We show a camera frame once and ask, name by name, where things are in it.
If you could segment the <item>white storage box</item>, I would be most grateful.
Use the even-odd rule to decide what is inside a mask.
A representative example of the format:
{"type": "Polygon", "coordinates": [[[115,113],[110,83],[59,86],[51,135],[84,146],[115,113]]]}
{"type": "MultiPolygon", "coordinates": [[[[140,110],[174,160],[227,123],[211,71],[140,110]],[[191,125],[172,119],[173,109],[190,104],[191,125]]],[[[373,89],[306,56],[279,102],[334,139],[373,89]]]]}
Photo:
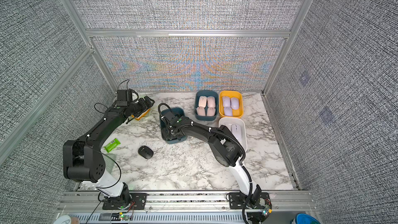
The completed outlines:
{"type": "Polygon", "coordinates": [[[239,143],[242,145],[243,149],[247,151],[247,136],[246,136],[246,125],[245,123],[239,118],[232,118],[232,117],[224,117],[221,118],[218,122],[219,126],[222,126],[224,123],[231,123],[237,124],[241,126],[242,131],[242,140],[239,143]]]}

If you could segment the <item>black mouse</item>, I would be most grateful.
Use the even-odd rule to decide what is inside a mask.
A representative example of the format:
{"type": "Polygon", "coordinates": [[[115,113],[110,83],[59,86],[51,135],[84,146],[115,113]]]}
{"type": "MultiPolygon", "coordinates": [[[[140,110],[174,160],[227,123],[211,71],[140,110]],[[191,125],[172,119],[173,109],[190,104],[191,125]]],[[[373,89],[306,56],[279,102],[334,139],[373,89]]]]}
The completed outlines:
{"type": "Polygon", "coordinates": [[[151,159],[151,158],[153,157],[154,152],[153,152],[153,150],[152,150],[151,148],[149,148],[148,146],[143,145],[143,146],[141,146],[141,147],[138,149],[138,154],[139,154],[141,157],[143,157],[143,158],[149,160],[149,159],[151,159]]]}

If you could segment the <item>yellow storage box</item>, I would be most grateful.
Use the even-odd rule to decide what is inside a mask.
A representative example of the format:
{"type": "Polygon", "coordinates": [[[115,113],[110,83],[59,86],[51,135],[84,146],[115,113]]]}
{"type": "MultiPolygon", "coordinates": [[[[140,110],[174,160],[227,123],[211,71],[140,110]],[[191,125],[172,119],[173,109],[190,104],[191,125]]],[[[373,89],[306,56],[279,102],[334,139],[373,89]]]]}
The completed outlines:
{"type": "Polygon", "coordinates": [[[221,117],[241,118],[244,114],[243,96],[238,91],[224,90],[219,93],[219,113],[221,117]],[[224,106],[224,99],[230,99],[230,105],[224,106]]]}

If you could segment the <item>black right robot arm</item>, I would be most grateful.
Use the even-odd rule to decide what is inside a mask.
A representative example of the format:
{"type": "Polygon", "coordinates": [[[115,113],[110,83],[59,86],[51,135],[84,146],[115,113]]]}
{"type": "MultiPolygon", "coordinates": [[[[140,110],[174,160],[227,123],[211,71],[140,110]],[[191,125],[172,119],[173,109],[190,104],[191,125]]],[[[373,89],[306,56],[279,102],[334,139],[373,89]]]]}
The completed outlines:
{"type": "Polygon", "coordinates": [[[193,137],[207,143],[214,158],[224,167],[232,168],[239,190],[246,196],[249,204],[255,204],[261,196],[261,188],[255,186],[250,173],[244,165],[246,151],[228,127],[210,127],[193,121],[187,116],[179,116],[169,105],[160,103],[158,112],[165,125],[162,134],[167,141],[183,137],[193,137]]]}

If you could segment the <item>pink mouse top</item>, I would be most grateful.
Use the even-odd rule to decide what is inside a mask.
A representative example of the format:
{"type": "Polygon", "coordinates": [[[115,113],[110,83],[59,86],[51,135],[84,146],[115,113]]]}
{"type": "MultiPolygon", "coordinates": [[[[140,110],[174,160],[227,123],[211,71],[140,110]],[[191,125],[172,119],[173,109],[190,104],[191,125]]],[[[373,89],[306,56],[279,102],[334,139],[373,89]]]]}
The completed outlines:
{"type": "Polygon", "coordinates": [[[207,97],[207,107],[208,108],[216,108],[216,99],[214,96],[207,97]]]}

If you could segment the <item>purple mouse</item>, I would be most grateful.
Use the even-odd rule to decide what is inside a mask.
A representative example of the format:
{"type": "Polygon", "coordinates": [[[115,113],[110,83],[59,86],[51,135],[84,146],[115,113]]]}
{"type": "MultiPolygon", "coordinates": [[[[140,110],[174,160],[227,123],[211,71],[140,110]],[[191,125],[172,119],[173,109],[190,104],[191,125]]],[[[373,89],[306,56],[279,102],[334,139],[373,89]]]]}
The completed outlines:
{"type": "Polygon", "coordinates": [[[229,117],[234,116],[233,115],[233,109],[231,107],[224,107],[223,111],[224,111],[224,115],[225,116],[229,116],[229,117]]]}
{"type": "Polygon", "coordinates": [[[232,108],[233,110],[239,110],[239,108],[240,108],[239,98],[237,98],[237,97],[231,97],[231,98],[230,98],[230,101],[231,101],[231,104],[230,104],[231,108],[232,108]]]}
{"type": "Polygon", "coordinates": [[[223,107],[231,107],[231,98],[229,96],[222,96],[221,99],[223,107]]]}

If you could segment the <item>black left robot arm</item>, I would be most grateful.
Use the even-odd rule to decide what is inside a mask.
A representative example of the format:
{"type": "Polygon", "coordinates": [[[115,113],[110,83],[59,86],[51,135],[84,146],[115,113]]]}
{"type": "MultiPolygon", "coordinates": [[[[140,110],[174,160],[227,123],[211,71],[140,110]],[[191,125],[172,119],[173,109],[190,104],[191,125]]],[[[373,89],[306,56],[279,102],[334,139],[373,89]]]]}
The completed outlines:
{"type": "Polygon", "coordinates": [[[106,171],[101,149],[120,125],[128,123],[130,117],[140,117],[154,104],[155,100],[148,96],[139,97],[135,90],[118,90],[116,100],[89,131],[64,143],[64,177],[75,182],[89,181],[108,198],[127,198],[126,184],[106,171]]]}

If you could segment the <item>white mouse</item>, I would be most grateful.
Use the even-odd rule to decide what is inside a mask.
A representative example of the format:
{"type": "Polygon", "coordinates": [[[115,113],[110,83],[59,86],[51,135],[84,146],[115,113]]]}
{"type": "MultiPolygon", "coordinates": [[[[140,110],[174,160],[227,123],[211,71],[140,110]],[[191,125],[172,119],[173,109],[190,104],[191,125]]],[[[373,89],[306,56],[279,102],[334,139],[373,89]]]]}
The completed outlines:
{"type": "Polygon", "coordinates": [[[230,131],[232,131],[232,124],[231,123],[224,123],[224,126],[226,126],[230,131]]]}
{"type": "Polygon", "coordinates": [[[242,140],[241,126],[237,124],[231,125],[231,132],[238,141],[242,140]]]}

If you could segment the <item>teal storage box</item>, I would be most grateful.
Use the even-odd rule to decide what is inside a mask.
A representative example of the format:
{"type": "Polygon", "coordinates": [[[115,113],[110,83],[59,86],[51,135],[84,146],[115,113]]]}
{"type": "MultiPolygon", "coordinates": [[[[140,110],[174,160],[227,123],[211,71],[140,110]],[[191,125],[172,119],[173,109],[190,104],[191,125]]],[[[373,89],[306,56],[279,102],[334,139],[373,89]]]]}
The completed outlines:
{"type": "MultiPolygon", "coordinates": [[[[181,117],[184,116],[184,110],[180,107],[173,107],[171,108],[172,112],[174,113],[174,115],[181,117]]],[[[161,138],[168,144],[176,144],[176,143],[180,143],[183,142],[187,139],[186,136],[181,136],[181,137],[177,137],[177,138],[170,138],[169,137],[169,132],[167,131],[166,128],[166,124],[162,121],[161,116],[159,116],[159,122],[160,122],[160,129],[161,129],[161,138]]]]}
{"type": "Polygon", "coordinates": [[[195,95],[195,104],[194,104],[194,114],[195,114],[196,118],[198,120],[203,120],[203,121],[213,121],[213,120],[215,120],[217,115],[218,115],[218,109],[219,109],[219,102],[218,101],[219,101],[219,96],[218,96],[218,93],[216,93],[215,91],[211,91],[211,90],[200,90],[200,91],[198,91],[196,93],[196,95],[195,95]],[[214,96],[215,97],[215,99],[216,99],[216,108],[215,108],[216,109],[216,114],[213,117],[198,116],[197,115],[196,108],[198,107],[199,97],[202,96],[202,95],[206,96],[206,97],[208,97],[208,96],[214,96]]]}

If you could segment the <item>peach pink mouse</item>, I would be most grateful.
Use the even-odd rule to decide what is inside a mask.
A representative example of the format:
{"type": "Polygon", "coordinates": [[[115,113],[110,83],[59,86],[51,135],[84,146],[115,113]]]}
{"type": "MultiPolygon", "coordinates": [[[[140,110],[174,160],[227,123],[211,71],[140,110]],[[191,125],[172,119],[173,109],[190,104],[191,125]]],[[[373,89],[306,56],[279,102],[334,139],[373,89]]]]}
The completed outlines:
{"type": "Polygon", "coordinates": [[[207,97],[206,96],[200,96],[198,100],[198,107],[205,108],[207,106],[207,97]]]}

